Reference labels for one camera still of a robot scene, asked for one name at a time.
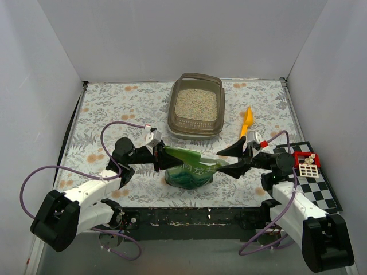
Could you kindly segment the green litter bag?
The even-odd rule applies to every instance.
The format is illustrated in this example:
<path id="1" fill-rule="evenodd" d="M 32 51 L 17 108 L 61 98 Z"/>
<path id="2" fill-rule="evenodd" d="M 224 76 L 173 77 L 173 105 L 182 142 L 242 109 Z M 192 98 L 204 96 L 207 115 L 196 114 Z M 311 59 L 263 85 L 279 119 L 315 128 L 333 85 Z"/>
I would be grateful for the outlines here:
<path id="1" fill-rule="evenodd" d="M 180 147 L 165 147 L 165 151 L 183 161 L 165 171 L 165 181 L 168 185 L 187 190 L 195 190 L 206 184 L 212 183 L 218 168 L 229 163 L 220 158 L 213 159 L 202 156 L 197 151 Z"/>

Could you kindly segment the orange plastic scoop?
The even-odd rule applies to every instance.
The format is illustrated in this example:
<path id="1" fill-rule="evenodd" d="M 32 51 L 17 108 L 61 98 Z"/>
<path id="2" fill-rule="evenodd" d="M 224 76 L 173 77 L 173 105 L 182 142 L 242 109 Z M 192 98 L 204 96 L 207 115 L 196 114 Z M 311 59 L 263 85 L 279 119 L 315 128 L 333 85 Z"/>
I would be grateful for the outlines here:
<path id="1" fill-rule="evenodd" d="M 253 122 L 254 122 L 254 118 L 253 118 L 252 108 L 248 107 L 244 114 L 244 122 L 241 128 L 240 138 L 246 135 L 248 128 L 253 125 Z"/>

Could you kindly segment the brown plastic litter box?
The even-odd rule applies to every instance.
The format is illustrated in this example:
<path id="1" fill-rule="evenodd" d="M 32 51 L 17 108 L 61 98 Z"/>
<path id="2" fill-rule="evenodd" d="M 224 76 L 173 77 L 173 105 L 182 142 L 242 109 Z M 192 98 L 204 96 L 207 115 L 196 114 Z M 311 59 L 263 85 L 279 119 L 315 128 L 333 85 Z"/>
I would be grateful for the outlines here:
<path id="1" fill-rule="evenodd" d="M 222 131 L 225 92 L 222 81 L 200 73 L 184 73 L 173 85 L 168 130 L 186 140 L 208 140 Z"/>

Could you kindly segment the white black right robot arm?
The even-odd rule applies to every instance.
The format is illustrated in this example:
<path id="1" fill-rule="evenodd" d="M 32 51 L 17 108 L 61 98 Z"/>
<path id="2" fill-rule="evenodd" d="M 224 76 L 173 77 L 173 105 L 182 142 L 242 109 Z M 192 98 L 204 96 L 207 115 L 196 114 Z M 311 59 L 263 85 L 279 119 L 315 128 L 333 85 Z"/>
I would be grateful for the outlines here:
<path id="1" fill-rule="evenodd" d="M 268 144 L 257 136 L 243 136 L 218 152 L 220 156 L 237 158 L 237 163 L 218 168 L 235 179 L 252 168 L 268 170 L 261 176 L 262 188 L 272 197 L 261 204 L 264 211 L 259 219 L 265 227 L 240 248 L 239 255 L 250 255 L 248 246 L 277 225 L 285 234 L 258 251 L 277 249 L 280 242 L 291 237 L 300 247 L 306 265 L 315 273 L 352 266 L 354 254 L 345 220 L 319 208 L 298 190 L 301 173 L 296 172 L 296 153 L 291 148 L 271 154 L 263 151 Z"/>

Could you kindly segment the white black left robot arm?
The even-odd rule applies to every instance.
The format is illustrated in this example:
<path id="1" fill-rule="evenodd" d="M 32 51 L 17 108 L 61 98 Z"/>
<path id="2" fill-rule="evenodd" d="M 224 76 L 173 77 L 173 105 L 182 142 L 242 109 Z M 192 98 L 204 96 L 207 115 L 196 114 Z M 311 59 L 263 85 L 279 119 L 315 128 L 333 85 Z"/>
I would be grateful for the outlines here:
<path id="1" fill-rule="evenodd" d="M 30 231 L 55 251 L 66 249 L 74 238 L 93 227 L 125 229 L 139 216 L 128 214 L 107 195 L 125 186 L 135 171 L 134 164 L 153 164 L 155 171 L 183 163 L 168 153 L 163 142 L 136 148 L 129 138 L 115 143 L 112 159 L 101 176 L 66 192 L 49 192 L 31 224 Z"/>

